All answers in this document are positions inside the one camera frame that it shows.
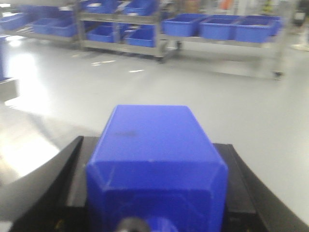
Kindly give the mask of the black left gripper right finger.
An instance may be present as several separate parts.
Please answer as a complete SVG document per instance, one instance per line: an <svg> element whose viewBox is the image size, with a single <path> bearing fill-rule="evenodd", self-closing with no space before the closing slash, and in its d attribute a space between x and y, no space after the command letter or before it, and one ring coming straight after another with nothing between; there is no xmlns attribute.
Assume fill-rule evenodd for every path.
<svg viewBox="0 0 309 232"><path fill-rule="evenodd" d="M215 148L229 168L223 232L307 232L308 225L248 167L231 144Z"/></svg>

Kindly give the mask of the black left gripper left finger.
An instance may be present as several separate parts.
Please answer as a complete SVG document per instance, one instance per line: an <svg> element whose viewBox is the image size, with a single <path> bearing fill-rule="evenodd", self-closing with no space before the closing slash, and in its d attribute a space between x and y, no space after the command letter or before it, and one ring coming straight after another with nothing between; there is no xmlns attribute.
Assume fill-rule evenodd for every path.
<svg viewBox="0 0 309 232"><path fill-rule="evenodd" d="M0 188L0 230L11 232L65 205L84 141L78 136L45 164Z"/></svg>

